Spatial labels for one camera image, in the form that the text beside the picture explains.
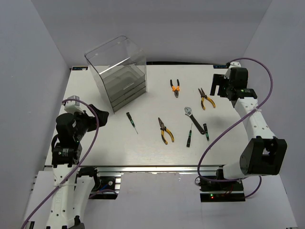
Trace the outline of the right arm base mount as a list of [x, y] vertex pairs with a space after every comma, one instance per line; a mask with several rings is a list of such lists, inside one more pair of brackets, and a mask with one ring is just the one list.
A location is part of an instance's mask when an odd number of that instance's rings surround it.
[[197, 177], [195, 184], [200, 188], [202, 203], [244, 202], [244, 187], [238, 182], [210, 182]]

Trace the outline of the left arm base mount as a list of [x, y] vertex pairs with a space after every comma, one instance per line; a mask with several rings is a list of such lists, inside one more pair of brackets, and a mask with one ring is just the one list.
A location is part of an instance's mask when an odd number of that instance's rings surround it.
[[95, 167], [96, 179], [89, 199], [115, 200], [118, 197], [122, 173], [108, 168]]

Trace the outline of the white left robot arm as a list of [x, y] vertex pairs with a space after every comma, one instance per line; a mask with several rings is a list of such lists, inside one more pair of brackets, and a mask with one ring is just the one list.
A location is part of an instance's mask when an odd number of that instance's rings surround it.
[[51, 142], [52, 172], [56, 191], [46, 223], [48, 229], [83, 229], [84, 210], [92, 190], [100, 187], [101, 179], [95, 167], [79, 168], [81, 140], [87, 132], [105, 126], [109, 113], [90, 104], [89, 116], [79, 106], [65, 107], [56, 118], [57, 134]]

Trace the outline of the black adjustable wrench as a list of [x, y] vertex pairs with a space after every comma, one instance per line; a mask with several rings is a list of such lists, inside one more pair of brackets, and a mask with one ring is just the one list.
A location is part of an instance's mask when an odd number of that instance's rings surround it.
[[205, 134], [205, 130], [201, 127], [201, 125], [197, 122], [197, 120], [195, 119], [193, 113], [192, 113], [192, 109], [190, 107], [185, 107], [184, 108], [184, 111], [185, 111], [185, 115], [188, 116], [193, 124], [196, 126], [196, 128], [198, 129], [198, 131], [204, 135]]

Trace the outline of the clear plastic drawer cabinet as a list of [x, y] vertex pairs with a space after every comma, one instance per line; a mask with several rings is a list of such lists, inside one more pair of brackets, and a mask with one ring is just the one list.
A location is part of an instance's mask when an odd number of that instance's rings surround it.
[[146, 55], [126, 36], [118, 36], [86, 52], [95, 83], [115, 113], [147, 92]]

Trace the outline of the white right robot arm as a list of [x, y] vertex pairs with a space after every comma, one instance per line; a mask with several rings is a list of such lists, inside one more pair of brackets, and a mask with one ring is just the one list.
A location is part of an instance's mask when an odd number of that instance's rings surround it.
[[239, 160], [224, 165], [221, 175], [215, 178], [220, 190], [227, 190], [233, 179], [250, 176], [278, 175], [287, 150], [284, 139], [277, 138], [268, 127], [258, 107], [254, 89], [247, 87], [248, 70], [232, 67], [226, 74], [214, 74], [211, 95], [218, 95], [231, 101], [233, 108], [243, 119], [249, 140]]

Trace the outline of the yellow pliers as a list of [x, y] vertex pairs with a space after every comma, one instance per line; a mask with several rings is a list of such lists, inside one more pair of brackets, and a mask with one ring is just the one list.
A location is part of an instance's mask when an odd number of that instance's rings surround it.
[[161, 131], [161, 138], [162, 138], [162, 141], [168, 145], [168, 142], [167, 140], [165, 139], [165, 136], [164, 136], [164, 133], [167, 133], [170, 138], [171, 138], [171, 141], [172, 143], [174, 142], [174, 136], [173, 134], [171, 133], [171, 131], [164, 125], [163, 121], [158, 117], [158, 122], [159, 122], [159, 125], [160, 125], [160, 131]]
[[204, 106], [205, 100], [209, 101], [211, 103], [211, 105], [213, 106], [213, 108], [216, 108], [215, 102], [205, 94], [205, 92], [202, 88], [199, 88], [198, 91], [201, 96], [201, 107], [203, 110], [205, 110], [205, 106]]

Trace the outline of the green black screwdriver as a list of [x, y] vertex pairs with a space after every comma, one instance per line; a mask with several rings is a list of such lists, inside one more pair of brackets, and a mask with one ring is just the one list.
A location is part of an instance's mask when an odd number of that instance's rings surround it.
[[209, 134], [208, 134], [207, 124], [203, 124], [203, 129], [205, 131], [205, 136], [206, 136], [208, 145], [210, 145], [210, 138], [209, 138]]
[[188, 133], [188, 139], [187, 139], [187, 144], [186, 144], [186, 147], [187, 147], [187, 148], [189, 148], [189, 147], [190, 147], [190, 144], [191, 144], [192, 126], [193, 126], [193, 124], [191, 124], [191, 128], [190, 128], [189, 133]]
[[130, 113], [127, 112], [126, 115], [127, 115], [128, 119], [129, 119], [129, 121], [131, 122], [133, 128], [135, 129], [136, 133], [138, 134], [138, 131], [136, 130], [136, 127], [135, 127], [135, 123], [134, 123], [134, 121], [133, 121], [133, 119], [132, 119]]

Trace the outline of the orange handled combination pliers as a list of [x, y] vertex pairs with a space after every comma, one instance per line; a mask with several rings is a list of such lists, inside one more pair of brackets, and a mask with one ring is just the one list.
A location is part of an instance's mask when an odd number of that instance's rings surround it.
[[177, 86], [176, 87], [173, 85], [172, 80], [170, 80], [170, 85], [171, 85], [172, 91], [174, 92], [174, 96], [176, 98], [178, 98], [179, 97], [179, 91], [180, 91], [180, 82], [179, 82], [178, 79], [176, 81], [177, 81]]

